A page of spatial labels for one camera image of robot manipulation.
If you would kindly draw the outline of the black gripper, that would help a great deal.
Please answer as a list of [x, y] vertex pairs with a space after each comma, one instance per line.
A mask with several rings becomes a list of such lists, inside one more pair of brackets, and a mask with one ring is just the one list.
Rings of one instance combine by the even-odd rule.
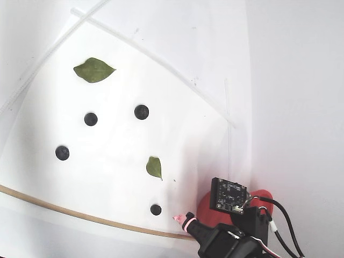
[[192, 212], [173, 216], [182, 230], [190, 234], [199, 244], [199, 257], [262, 257], [263, 249], [258, 241], [237, 227], [218, 224], [208, 227]]

